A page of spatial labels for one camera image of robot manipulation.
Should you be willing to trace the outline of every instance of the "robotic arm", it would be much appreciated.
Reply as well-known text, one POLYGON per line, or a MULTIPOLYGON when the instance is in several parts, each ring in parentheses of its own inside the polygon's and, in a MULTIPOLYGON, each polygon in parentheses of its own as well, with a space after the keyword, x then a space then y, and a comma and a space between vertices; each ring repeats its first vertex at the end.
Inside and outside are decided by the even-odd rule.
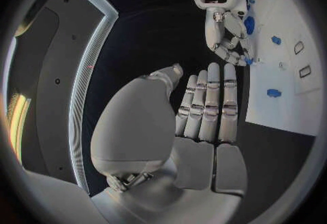
POLYGON ((233 65, 246 66, 252 59, 251 45, 247 38, 242 17, 247 13, 246 0, 194 0, 200 9, 207 11, 205 39, 210 50, 233 65), (224 38, 225 29, 232 40, 224 38), (240 42, 243 54, 233 51, 240 42))

